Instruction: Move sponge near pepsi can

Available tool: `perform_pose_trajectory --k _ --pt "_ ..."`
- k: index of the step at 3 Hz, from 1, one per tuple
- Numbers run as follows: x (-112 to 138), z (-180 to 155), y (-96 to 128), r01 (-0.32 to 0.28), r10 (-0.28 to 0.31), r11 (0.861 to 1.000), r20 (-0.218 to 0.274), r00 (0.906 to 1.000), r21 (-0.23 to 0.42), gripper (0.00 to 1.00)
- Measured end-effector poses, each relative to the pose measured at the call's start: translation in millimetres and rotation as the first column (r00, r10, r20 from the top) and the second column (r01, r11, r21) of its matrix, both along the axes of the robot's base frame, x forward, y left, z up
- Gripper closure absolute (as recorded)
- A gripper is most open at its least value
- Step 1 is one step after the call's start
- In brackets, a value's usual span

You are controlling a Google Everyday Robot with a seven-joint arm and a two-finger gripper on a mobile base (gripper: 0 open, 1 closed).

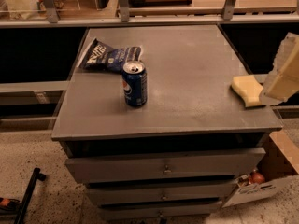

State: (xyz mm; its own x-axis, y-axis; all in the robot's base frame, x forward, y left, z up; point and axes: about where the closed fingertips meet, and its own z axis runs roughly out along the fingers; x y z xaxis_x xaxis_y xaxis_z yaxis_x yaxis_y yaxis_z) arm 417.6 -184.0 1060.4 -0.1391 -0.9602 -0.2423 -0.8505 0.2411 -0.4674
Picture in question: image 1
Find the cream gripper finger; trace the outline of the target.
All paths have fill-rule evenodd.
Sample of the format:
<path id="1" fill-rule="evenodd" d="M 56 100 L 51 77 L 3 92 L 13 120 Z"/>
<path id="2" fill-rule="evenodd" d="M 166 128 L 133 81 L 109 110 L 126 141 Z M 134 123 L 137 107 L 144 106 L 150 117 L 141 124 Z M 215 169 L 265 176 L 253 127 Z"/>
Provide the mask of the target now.
<path id="1" fill-rule="evenodd" d="M 298 91 L 299 35 L 287 33 L 279 45 L 273 69 L 263 83 L 260 100 L 264 105 L 279 105 Z"/>
<path id="2" fill-rule="evenodd" d="M 299 91 L 299 43 L 284 42 L 278 49 L 271 73 L 270 84 L 266 89 L 268 97 L 286 102 Z"/>

